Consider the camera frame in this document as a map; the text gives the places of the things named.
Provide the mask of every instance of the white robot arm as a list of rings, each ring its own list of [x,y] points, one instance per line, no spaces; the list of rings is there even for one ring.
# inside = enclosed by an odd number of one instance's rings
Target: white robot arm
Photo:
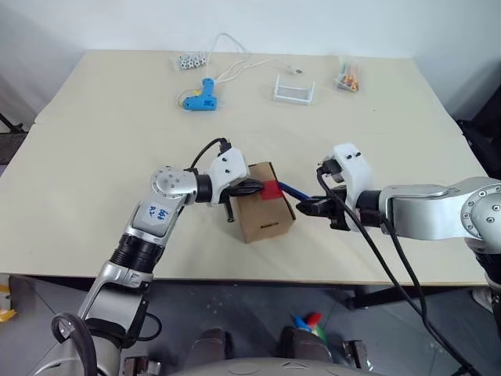
[[[465,237],[485,268],[488,283],[501,294],[500,181],[470,178],[452,186],[387,186],[373,190],[370,168],[362,153],[351,144],[334,147],[317,170],[318,177],[323,175],[345,185],[332,189],[327,196],[303,200],[297,205],[300,212],[330,219],[335,230],[358,231],[346,214],[346,206],[357,213],[364,226],[380,227],[384,232],[381,218],[388,218],[400,237],[422,240]],[[221,203],[229,190],[245,183],[248,176],[243,155],[228,143],[222,143],[221,153],[205,175],[193,169],[168,166],[156,171],[150,192],[133,211],[119,246],[104,263],[78,316],[56,316],[52,329],[61,343],[44,358],[34,374],[95,376],[99,370],[102,375],[116,376],[121,349],[130,347],[139,336],[147,308],[143,293],[153,280],[153,268],[182,209],[195,202]],[[248,186],[243,192],[254,193],[260,187]],[[263,369],[270,370],[267,374],[283,371],[274,366]],[[309,368],[313,374],[320,369],[324,368],[318,364]],[[336,367],[336,372],[366,374],[355,370],[344,372],[342,367]]]

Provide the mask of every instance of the colorful toy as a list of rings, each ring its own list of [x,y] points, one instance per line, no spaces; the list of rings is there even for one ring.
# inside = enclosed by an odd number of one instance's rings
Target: colorful toy
[[[327,342],[326,333],[325,331],[323,331],[322,327],[320,327],[321,319],[322,319],[321,313],[312,313],[307,317],[306,320],[303,320],[299,316],[294,316],[294,325],[296,325],[297,329],[302,329],[304,331],[308,331],[316,335],[326,343]]]

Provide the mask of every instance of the white cable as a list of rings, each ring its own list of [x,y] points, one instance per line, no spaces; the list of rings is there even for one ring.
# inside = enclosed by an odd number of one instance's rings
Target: white cable
[[[290,69],[290,66],[285,64],[283,61],[281,61],[279,58],[277,57],[272,57],[270,59],[266,59],[266,60],[262,60],[258,63],[253,63],[253,64],[249,64],[249,65],[246,65],[245,67],[241,67],[240,70],[238,70],[232,77],[229,77],[229,78],[224,78],[222,80],[220,80],[218,78],[218,80],[216,80],[216,84],[222,84],[223,82],[228,82],[228,81],[231,81],[231,80],[234,80],[235,78],[237,78],[238,76],[240,76],[240,74],[245,71],[246,69],[249,69],[249,68],[253,68],[253,67],[258,67],[262,64],[266,64],[266,63],[269,63],[269,62],[272,62],[272,61],[276,61],[277,63],[281,63],[283,64],[285,67],[289,68]]]
[[[233,43],[235,43],[242,50],[242,52],[244,54],[244,58],[233,63],[227,70],[225,70],[222,74],[220,74],[219,77],[224,76],[224,74],[228,74],[236,65],[243,63],[244,61],[247,61],[250,58],[250,54],[247,51],[247,49],[245,47],[243,47],[243,45],[240,42],[238,42],[234,37],[232,37],[228,33],[219,33],[216,36],[216,39],[214,40],[214,44],[212,45],[211,51],[207,55],[207,62],[205,65],[205,77],[211,76],[210,62],[211,62],[212,53],[214,52],[214,50],[219,42],[219,39],[221,37],[227,37],[229,40],[231,40]]]

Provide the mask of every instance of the cardboard box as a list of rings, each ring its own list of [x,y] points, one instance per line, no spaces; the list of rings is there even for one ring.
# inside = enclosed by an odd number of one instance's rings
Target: cardboard box
[[[249,170],[250,177],[261,180],[265,188],[259,193],[236,199],[243,240],[250,243],[285,234],[296,216],[278,187],[271,162],[252,164]]]

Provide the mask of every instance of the beige table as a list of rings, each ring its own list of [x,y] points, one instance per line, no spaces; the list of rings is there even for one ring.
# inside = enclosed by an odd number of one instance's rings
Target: beige table
[[[162,165],[187,166],[207,141],[230,138],[249,163],[272,161],[279,178],[319,194],[316,163],[352,142],[372,165],[376,187],[451,184],[484,175],[464,138],[412,60],[361,59],[361,92],[333,90],[332,56],[281,56],[302,76],[263,65],[218,87],[215,112],[176,107],[203,71],[178,72],[168,52],[88,52],[0,178],[0,272],[94,276],[110,257],[131,210]],[[269,56],[253,56],[259,61]],[[215,54],[213,71],[237,58]],[[271,100],[277,73],[297,85],[316,81],[309,107]],[[207,166],[215,150],[202,158]],[[376,243],[408,283],[389,237]],[[462,239],[402,240],[423,284],[484,284]],[[187,208],[155,274],[160,278],[387,283],[358,233],[326,219],[297,216],[291,231],[241,241],[224,208]]]

